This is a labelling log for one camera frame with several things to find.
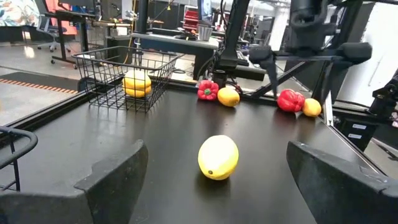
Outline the leafy patterned wall panel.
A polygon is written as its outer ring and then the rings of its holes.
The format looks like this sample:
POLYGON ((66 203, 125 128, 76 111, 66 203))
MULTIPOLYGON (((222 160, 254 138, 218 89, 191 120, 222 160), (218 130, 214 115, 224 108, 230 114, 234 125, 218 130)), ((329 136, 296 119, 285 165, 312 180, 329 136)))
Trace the leafy patterned wall panel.
POLYGON ((39 20, 35 0, 0 0, 0 27, 37 27, 39 20))

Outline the grey ribbed cup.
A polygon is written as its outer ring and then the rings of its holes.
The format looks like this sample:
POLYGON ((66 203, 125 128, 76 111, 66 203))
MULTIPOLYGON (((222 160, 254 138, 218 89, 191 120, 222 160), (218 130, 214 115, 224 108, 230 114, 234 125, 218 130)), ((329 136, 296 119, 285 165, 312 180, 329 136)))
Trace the grey ribbed cup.
POLYGON ((198 40, 208 42, 213 32, 212 27, 199 24, 197 26, 198 40))

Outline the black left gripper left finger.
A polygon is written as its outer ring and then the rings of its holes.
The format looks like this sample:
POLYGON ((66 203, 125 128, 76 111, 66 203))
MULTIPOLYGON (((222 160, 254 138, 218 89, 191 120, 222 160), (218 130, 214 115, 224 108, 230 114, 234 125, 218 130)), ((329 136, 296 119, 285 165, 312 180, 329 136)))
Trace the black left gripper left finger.
POLYGON ((96 162, 71 194, 0 194, 0 224, 128 224, 147 172, 143 140, 96 162))

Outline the red bell pepper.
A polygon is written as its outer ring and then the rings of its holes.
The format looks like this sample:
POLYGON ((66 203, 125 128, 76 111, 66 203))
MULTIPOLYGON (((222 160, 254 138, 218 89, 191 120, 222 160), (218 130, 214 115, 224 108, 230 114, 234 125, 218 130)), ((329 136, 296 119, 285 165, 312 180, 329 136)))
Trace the red bell pepper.
POLYGON ((214 101, 217 99, 219 86, 209 80, 202 80, 198 86, 197 97, 201 100, 214 101))
POLYGON ((301 111, 305 102, 305 97, 294 90, 282 90, 277 97, 277 105, 279 108, 286 112, 296 113, 301 111))

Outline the red partition panel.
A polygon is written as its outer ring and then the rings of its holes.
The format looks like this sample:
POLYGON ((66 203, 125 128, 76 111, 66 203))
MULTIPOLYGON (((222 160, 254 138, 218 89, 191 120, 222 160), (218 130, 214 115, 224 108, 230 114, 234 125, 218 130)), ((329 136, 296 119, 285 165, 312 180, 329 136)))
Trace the red partition panel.
MULTIPOLYGON (((50 12, 55 12, 56 10, 63 10, 62 7, 58 5, 58 0, 45 0, 48 10, 50 12)), ((61 22, 62 29, 65 31, 65 35, 76 35, 77 34, 77 29, 75 26, 73 26, 72 23, 69 21, 62 21, 61 22)))

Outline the black desk pole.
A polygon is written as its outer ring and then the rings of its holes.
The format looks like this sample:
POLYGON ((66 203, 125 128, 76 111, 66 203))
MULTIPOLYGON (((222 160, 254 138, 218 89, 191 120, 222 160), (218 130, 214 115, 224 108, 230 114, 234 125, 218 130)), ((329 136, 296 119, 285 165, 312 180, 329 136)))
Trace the black desk pole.
POLYGON ((147 33, 148 7, 149 0, 139 0, 136 31, 141 34, 147 33))

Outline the grey desk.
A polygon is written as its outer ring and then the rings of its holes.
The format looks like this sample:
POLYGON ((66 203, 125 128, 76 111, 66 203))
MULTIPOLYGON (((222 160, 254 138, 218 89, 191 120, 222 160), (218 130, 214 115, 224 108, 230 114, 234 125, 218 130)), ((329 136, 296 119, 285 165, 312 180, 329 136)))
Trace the grey desk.
POLYGON ((193 79, 198 80, 201 66, 214 54, 219 47, 216 38, 211 37, 209 41, 202 40, 183 40, 172 36, 160 34, 140 34, 133 32, 133 38, 140 39, 142 48, 155 49, 166 52, 175 52, 195 56, 193 68, 193 79))

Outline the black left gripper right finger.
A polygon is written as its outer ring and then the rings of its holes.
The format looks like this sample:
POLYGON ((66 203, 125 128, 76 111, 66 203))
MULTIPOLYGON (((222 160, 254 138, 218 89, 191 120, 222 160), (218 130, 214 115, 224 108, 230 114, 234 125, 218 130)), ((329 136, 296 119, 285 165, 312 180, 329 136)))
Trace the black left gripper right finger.
POLYGON ((398 224, 397 179, 298 141, 286 159, 317 224, 398 224))

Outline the red storage bins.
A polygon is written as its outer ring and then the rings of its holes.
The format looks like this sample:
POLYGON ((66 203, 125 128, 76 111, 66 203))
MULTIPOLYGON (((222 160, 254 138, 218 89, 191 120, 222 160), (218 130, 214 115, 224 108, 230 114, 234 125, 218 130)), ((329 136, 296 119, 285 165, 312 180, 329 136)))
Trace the red storage bins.
POLYGON ((188 9, 183 17, 182 27, 188 31, 196 31, 198 25, 198 12, 196 9, 188 9))

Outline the black standing desk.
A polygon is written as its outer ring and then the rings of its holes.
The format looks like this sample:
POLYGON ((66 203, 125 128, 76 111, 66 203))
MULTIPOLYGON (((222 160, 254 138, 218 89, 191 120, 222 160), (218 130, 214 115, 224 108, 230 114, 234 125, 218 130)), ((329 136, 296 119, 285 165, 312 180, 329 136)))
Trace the black standing desk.
POLYGON ((83 48, 83 52, 88 51, 88 33, 87 33, 87 20, 94 20, 96 16, 87 13, 66 11, 66 10, 56 10, 55 12, 46 12, 44 14, 46 17, 55 18, 57 20, 57 29, 58 29, 58 40, 60 41, 61 46, 61 57, 52 56, 51 63, 54 63, 56 60, 70 63, 73 65, 74 69, 77 69, 78 66, 74 61, 67 59, 66 56, 66 47, 65 47, 65 39, 63 36, 62 30, 62 21, 76 22, 80 26, 80 42, 81 47, 83 48))

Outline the yellow bell pepper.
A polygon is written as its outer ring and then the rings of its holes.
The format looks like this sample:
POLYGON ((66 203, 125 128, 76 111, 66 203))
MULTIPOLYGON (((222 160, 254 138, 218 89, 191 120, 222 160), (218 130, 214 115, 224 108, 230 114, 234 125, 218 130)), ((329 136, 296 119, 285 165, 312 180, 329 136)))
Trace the yellow bell pepper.
POLYGON ((123 80, 122 86, 128 96, 143 98, 152 90, 152 82, 142 70, 129 70, 123 80))

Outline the orange-yellow lemon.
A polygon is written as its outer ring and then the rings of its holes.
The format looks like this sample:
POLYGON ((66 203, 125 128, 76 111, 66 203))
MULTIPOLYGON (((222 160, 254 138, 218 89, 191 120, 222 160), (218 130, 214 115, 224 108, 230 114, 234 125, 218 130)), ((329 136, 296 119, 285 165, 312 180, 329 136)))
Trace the orange-yellow lemon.
POLYGON ((239 93, 228 87, 221 88, 218 90, 218 101, 225 106, 235 107, 240 102, 239 93))
POLYGON ((302 111, 306 116, 316 117, 322 112, 322 106, 317 100, 307 98, 304 101, 302 111))

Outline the black mat orange striped edge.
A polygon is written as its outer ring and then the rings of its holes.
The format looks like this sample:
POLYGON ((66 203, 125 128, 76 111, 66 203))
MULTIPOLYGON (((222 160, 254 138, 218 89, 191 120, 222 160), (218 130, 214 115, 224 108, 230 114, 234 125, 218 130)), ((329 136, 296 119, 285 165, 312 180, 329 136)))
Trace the black mat orange striped edge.
POLYGON ((51 75, 36 75, 33 73, 14 72, 6 75, 0 75, 0 83, 20 85, 41 90, 57 91, 61 93, 78 93, 78 80, 51 75))

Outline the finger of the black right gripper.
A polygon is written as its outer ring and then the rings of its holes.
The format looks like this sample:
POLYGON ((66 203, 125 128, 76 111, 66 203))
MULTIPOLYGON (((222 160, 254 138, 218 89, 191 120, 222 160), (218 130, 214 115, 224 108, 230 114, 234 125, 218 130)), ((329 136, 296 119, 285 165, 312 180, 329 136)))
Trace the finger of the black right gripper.
POLYGON ((372 57, 372 53, 373 47, 368 42, 347 42, 337 48, 337 55, 353 65, 366 62, 372 57))
POLYGON ((266 70, 273 97, 277 98, 277 70, 276 70, 276 54, 270 46, 255 47, 249 50, 249 60, 253 64, 259 64, 260 67, 266 70))

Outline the office chair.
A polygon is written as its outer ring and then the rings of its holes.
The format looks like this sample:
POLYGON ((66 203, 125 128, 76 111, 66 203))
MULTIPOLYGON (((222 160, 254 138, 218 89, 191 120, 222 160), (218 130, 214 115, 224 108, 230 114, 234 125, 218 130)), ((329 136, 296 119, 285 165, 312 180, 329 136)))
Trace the office chair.
POLYGON ((50 22, 51 19, 49 17, 45 17, 43 14, 40 15, 36 31, 50 35, 52 37, 52 41, 45 44, 39 44, 37 46, 38 50, 41 50, 43 47, 48 47, 50 52, 54 52, 57 47, 61 46, 58 40, 60 34, 58 27, 50 25, 50 22))

